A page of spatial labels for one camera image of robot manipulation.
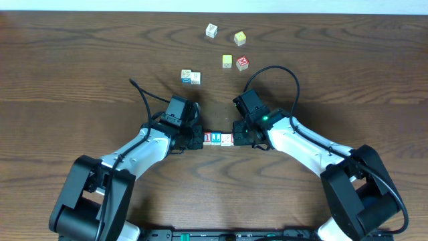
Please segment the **red U block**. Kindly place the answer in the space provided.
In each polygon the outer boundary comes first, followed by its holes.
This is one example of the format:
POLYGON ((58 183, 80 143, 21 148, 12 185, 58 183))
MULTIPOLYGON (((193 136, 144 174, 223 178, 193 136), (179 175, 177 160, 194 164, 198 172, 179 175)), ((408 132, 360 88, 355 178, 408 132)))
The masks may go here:
POLYGON ((211 145, 211 133, 210 132, 204 132, 204 145, 211 145))

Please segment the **white block red dots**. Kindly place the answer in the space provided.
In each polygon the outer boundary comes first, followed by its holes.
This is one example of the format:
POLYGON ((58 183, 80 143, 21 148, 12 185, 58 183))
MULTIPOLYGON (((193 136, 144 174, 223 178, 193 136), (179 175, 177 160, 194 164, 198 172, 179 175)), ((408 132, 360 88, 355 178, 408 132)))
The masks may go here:
POLYGON ((222 133, 221 134, 221 146, 231 146, 231 134, 222 133))

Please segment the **blue J block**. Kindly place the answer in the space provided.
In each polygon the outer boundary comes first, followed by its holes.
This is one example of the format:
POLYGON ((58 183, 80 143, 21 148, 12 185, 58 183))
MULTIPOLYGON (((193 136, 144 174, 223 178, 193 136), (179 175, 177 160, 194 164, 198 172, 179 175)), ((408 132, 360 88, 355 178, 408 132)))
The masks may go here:
POLYGON ((212 145, 221 145, 221 133, 211 133, 211 144, 212 145))

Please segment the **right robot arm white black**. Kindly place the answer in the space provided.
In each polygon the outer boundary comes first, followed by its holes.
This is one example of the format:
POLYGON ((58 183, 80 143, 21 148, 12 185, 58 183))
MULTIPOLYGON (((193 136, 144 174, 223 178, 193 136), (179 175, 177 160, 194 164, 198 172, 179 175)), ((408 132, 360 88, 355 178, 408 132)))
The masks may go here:
POLYGON ((302 125, 292 112, 270 110, 254 90, 233 99, 241 120, 233 123, 235 145, 283 152, 314 172, 330 209, 316 234, 321 240, 364 240, 391 236, 378 228, 406 213, 379 154, 370 146, 339 145, 302 125))

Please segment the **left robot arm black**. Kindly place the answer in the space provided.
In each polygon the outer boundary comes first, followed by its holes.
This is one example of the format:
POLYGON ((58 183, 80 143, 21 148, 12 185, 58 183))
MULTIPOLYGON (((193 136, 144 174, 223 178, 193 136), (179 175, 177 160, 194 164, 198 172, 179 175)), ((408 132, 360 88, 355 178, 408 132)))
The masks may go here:
POLYGON ((135 181, 172 154, 203 148, 199 105, 173 96, 135 138, 100 158, 78 157, 49 218, 60 240, 138 240, 140 228, 126 216, 135 181))

